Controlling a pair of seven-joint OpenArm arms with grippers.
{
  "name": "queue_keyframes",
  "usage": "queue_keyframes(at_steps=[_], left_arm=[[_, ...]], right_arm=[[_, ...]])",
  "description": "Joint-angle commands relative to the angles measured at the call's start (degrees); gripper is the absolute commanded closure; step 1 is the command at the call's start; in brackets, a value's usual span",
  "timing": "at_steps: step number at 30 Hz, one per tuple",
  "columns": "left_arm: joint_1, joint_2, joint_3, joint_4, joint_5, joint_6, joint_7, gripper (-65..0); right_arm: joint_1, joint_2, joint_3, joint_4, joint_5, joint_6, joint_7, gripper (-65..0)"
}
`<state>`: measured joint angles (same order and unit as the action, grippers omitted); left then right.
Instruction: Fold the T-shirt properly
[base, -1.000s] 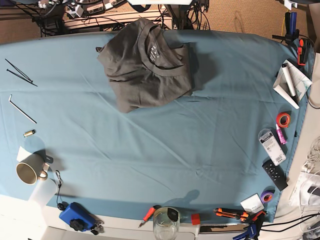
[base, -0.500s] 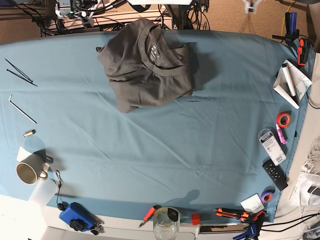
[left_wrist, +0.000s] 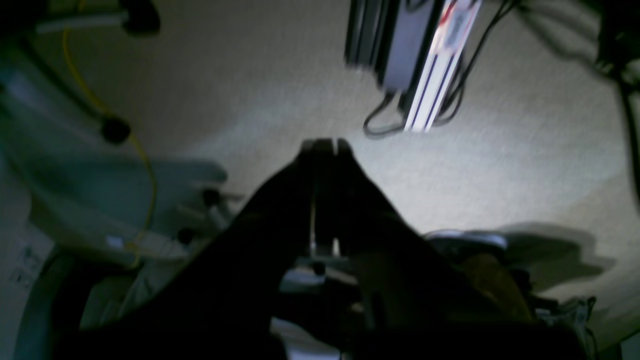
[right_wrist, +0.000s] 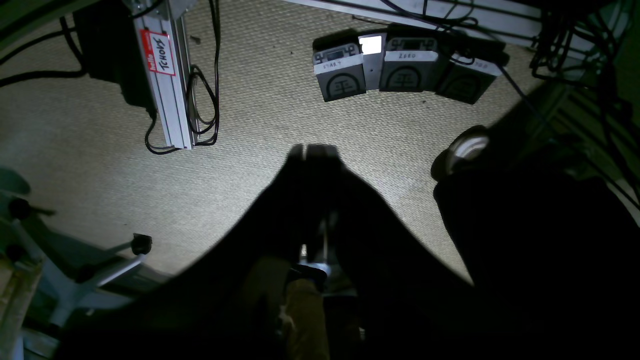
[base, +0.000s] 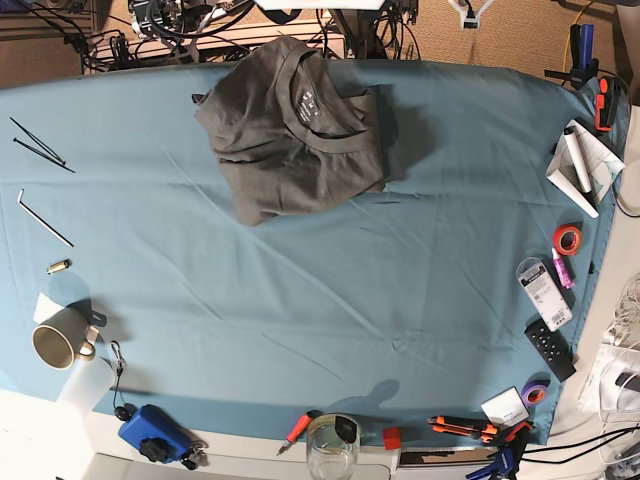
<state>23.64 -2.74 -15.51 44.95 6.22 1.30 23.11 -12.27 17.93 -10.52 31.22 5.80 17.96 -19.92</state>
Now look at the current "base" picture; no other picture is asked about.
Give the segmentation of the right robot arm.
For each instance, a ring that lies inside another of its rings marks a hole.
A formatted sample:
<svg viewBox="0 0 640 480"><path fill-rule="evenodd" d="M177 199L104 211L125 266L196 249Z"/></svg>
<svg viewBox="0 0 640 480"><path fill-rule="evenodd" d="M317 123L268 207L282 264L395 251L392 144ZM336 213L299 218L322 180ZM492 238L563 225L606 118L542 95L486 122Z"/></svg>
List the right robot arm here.
<svg viewBox="0 0 640 480"><path fill-rule="evenodd" d="M227 11L214 1L156 1L150 9L152 19L160 26L157 30L147 17L148 1L128 1L131 27L141 39L158 35L195 39L215 21L227 16Z"/></svg>

